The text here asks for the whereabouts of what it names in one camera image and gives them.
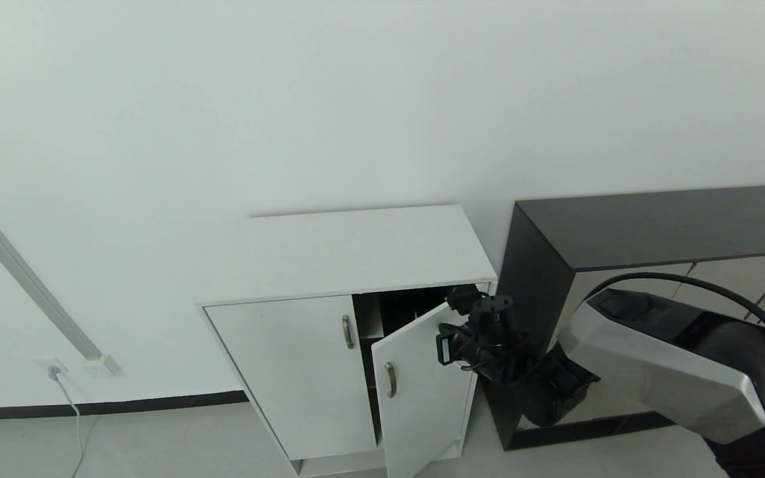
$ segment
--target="white wall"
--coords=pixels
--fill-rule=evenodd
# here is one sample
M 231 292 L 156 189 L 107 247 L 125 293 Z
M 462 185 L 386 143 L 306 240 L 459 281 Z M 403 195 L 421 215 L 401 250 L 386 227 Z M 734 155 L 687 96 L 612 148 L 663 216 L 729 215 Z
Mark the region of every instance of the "white wall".
M 765 184 L 765 3 L 0 2 L 0 406 L 238 388 L 193 309 L 252 214 Z

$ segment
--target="trim strip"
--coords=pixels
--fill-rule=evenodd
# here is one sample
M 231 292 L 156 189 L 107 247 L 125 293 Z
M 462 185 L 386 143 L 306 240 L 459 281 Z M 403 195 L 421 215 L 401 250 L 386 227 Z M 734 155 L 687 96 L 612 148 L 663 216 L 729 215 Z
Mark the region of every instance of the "trim strip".
M 34 274 L 31 267 L 13 248 L 2 230 L 0 230 L 0 262 L 25 290 L 25 293 L 31 297 L 31 300 L 34 300 L 37 307 L 40 307 L 40 310 L 52 321 L 52 324 L 58 327 L 58 330 L 86 360 L 98 360 L 102 357 L 100 349 L 88 338 L 87 334 L 76 324 L 76 321 L 72 320 L 72 317 L 67 314 L 51 291 L 43 285 L 40 278 Z

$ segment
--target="baseboard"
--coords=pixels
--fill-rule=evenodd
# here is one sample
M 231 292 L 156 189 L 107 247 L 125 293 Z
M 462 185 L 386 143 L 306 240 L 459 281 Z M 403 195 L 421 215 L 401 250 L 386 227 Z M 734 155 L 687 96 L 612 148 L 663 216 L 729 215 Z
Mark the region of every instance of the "baseboard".
M 644 412 L 643 414 L 598 418 L 597 420 L 562 424 L 561 426 L 516 430 L 504 450 L 522 450 L 570 441 L 582 441 L 583 439 L 606 438 L 607 436 L 674 426 L 674 424 L 657 412 Z
M 76 403 L 76 405 L 82 415 L 106 415 L 242 402 L 249 402 L 246 393 L 243 390 L 235 390 L 212 394 L 191 394 L 190 396 L 130 400 L 130 402 Z M 70 417 L 72 415 L 73 411 L 69 405 L 4 406 L 0 408 L 0 420 L 2 418 Z

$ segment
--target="metal handle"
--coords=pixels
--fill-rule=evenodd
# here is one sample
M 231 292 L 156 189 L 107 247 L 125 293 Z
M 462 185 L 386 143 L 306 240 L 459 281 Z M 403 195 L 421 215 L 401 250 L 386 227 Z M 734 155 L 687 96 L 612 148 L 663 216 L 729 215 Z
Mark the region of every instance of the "metal handle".
M 344 329 L 344 342 L 347 342 L 347 348 L 353 348 L 353 336 L 350 333 L 350 315 L 342 315 L 341 327 Z
M 385 363 L 385 370 L 388 372 L 388 381 L 391 383 L 391 389 L 388 391 L 388 398 L 392 398 L 397 393 L 397 376 L 394 375 L 394 365 L 390 361 Z

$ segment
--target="black cable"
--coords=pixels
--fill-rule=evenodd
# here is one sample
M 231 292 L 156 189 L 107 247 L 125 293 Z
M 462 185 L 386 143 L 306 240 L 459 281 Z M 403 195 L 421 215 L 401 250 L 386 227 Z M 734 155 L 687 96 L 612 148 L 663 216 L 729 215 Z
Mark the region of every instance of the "black cable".
M 628 279 L 661 279 L 662 281 L 681 282 L 683 284 L 694 285 L 695 287 L 713 291 L 713 293 L 717 293 L 720 296 L 723 296 L 726 299 L 730 299 L 733 302 L 743 306 L 765 324 L 765 311 L 757 306 L 756 303 L 751 302 L 749 299 L 746 299 L 740 294 L 728 290 L 721 285 L 711 284 L 710 282 L 702 281 L 701 279 L 686 278 L 686 276 L 677 276 L 675 274 L 665 274 L 661 272 L 632 272 L 630 274 L 622 274 L 621 276 L 607 279 L 606 281 L 601 282 L 601 284 L 598 284 L 598 287 L 593 288 L 589 294 L 586 294 L 586 299 L 583 300 L 585 302 L 586 300 L 589 300 L 589 297 L 592 297 L 610 285 L 613 285 L 619 281 L 627 281 Z

